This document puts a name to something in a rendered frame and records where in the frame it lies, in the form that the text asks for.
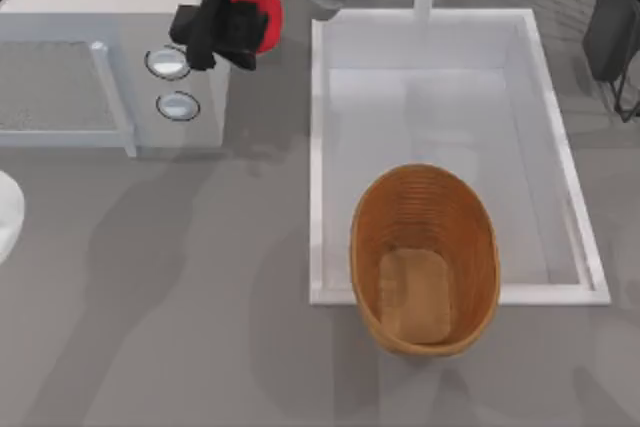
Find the white sink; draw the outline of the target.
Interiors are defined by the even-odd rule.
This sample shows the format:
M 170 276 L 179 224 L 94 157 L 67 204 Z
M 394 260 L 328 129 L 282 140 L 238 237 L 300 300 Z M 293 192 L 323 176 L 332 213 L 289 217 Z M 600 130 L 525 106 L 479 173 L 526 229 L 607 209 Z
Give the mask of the white sink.
M 346 9 L 311 27 L 309 300 L 348 305 L 349 230 L 387 170 L 430 163 L 486 206 L 504 305 L 611 301 L 529 9 Z

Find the white round object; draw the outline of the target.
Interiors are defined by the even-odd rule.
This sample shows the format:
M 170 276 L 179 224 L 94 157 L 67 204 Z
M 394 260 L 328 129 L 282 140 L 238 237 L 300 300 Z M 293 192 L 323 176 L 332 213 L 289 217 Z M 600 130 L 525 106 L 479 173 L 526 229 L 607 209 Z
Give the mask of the white round object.
M 25 196 L 16 180 L 0 170 L 0 265 L 13 250 L 25 218 Z

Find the pale microwave oven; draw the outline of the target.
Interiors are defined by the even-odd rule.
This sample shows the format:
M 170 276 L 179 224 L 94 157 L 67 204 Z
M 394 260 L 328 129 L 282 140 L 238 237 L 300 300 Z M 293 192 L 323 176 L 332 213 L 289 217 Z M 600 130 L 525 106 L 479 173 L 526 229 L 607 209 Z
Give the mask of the pale microwave oven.
M 223 143 L 230 66 L 178 81 L 154 77 L 147 51 L 173 43 L 169 28 L 181 4 L 201 0 L 0 0 L 0 41 L 100 41 L 111 51 L 114 74 L 135 124 L 137 155 L 212 152 Z M 201 107 L 190 122 L 173 122 L 155 106 L 158 96 L 183 91 Z

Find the red round object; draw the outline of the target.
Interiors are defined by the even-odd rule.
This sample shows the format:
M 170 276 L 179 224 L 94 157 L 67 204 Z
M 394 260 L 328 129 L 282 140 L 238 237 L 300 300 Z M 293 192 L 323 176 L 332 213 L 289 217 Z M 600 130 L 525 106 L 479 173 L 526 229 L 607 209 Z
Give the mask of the red round object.
M 281 0 L 231 0 L 231 2 L 249 4 L 257 10 L 261 24 L 258 45 L 254 49 L 257 54 L 264 54 L 278 45 L 284 24 Z

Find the brown wicker basket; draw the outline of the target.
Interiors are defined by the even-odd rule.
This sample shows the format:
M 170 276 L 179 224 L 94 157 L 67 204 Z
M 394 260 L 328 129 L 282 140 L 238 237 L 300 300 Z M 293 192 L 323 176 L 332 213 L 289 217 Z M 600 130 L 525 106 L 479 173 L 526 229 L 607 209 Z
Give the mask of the brown wicker basket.
M 491 218 L 476 191 L 441 167 L 394 167 L 365 190 L 349 261 L 361 318 L 390 352 L 454 356 L 493 318 L 501 266 Z

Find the silver microwave knob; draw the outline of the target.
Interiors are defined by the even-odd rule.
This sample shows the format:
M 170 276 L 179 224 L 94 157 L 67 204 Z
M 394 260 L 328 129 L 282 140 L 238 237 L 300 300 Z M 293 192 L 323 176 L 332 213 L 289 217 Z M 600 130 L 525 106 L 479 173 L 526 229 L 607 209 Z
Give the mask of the silver microwave knob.
M 199 101 L 183 91 L 158 96 L 155 106 L 161 116 L 173 122 L 190 122 L 201 112 Z
M 184 79 L 191 72 L 186 53 L 171 45 L 147 51 L 144 65 L 151 75 L 165 81 Z

